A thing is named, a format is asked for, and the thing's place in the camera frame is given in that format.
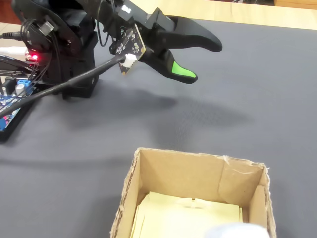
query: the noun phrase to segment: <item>wooden table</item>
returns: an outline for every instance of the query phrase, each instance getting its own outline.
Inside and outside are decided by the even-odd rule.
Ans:
[[[147,13],[193,19],[317,30],[317,10],[206,0],[132,0]]]

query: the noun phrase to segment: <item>electronic component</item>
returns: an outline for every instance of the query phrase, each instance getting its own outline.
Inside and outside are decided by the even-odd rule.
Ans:
[[[5,110],[7,107],[10,107],[12,104],[19,102],[20,100],[22,100],[22,98],[17,96],[0,95],[0,112]],[[0,142],[7,141],[9,139],[31,106],[32,104],[28,104],[0,118]]]
[[[22,84],[24,85],[24,90],[26,91],[27,94],[29,94],[31,92],[31,81],[30,80],[19,80],[17,82],[18,85]]]
[[[121,66],[124,68],[131,68],[132,65],[137,61],[137,57],[134,54],[125,54],[125,61],[124,63],[120,63]]]
[[[145,45],[140,35],[138,26],[134,24],[132,28],[127,29],[120,40],[117,41],[116,55],[125,55],[124,63],[120,63],[122,75],[126,75],[133,64],[137,62],[145,52]]]
[[[25,85],[24,84],[18,84],[15,86],[15,92],[16,92],[16,95],[19,96],[19,97],[23,97],[26,95],[26,92],[25,92]]]
[[[6,78],[5,82],[1,85],[0,92],[4,96],[11,95],[15,90],[15,78]]]

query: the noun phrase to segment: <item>circuit board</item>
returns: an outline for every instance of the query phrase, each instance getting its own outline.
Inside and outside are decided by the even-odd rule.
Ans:
[[[116,55],[134,54],[137,58],[136,62],[139,61],[145,52],[145,45],[136,24],[122,34],[117,45],[118,48],[115,51]],[[126,68],[122,64],[119,64],[119,67],[122,75],[126,75],[132,68]]]
[[[29,80],[19,80],[19,82],[28,83]],[[33,94],[35,88],[29,88],[26,91],[24,96],[17,95],[16,91],[11,93],[10,95],[0,94],[0,112],[4,109],[10,107],[12,104],[17,103],[25,97],[28,97]],[[29,105],[25,105],[12,113],[0,118],[0,142],[5,142],[12,135],[16,127],[19,125],[21,120],[24,118],[25,114],[31,108],[32,103]]]
[[[15,95],[3,96],[0,95],[0,112],[2,112],[7,107],[10,107],[11,104],[20,101],[21,98],[16,98]],[[4,131],[12,122],[15,115],[19,112],[20,109],[13,111],[11,114],[0,118],[0,131]]]

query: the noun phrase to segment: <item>robotic arm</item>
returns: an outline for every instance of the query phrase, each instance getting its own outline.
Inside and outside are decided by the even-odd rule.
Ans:
[[[12,8],[22,21],[35,19],[55,26],[61,51],[68,56],[81,54],[93,32],[94,19],[116,39],[136,25],[146,48],[140,61],[163,76],[183,83],[194,83],[197,76],[179,66],[169,49],[202,47],[213,52],[222,50],[221,41],[191,19],[167,17],[159,8],[148,17],[129,0],[115,0],[114,6],[110,0],[101,1],[12,0]],[[118,47],[118,41],[114,41],[110,52],[116,54]]]

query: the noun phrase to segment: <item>white object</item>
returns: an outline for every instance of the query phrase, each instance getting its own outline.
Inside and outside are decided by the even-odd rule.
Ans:
[[[24,96],[25,95],[25,85],[24,84],[16,85],[15,92],[16,92],[16,95],[18,95],[19,97]]]
[[[231,223],[210,229],[205,238],[270,238],[267,230],[249,223]]]
[[[121,9],[122,9],[122,11],[125,11],[128,14],[130,14],[130,12],[131,12],[131,9],[128,8],[126,5],[123,5]]]
[[[125,54],[124,63],[120,63],[120,65],[126,68],[131,68],[132,65],[135,63],[135,61],[137,61],[136,55],[128,53],[128,54]]]
[[[0,47],[0,54],[25,55],[28,48],[23,46]]]

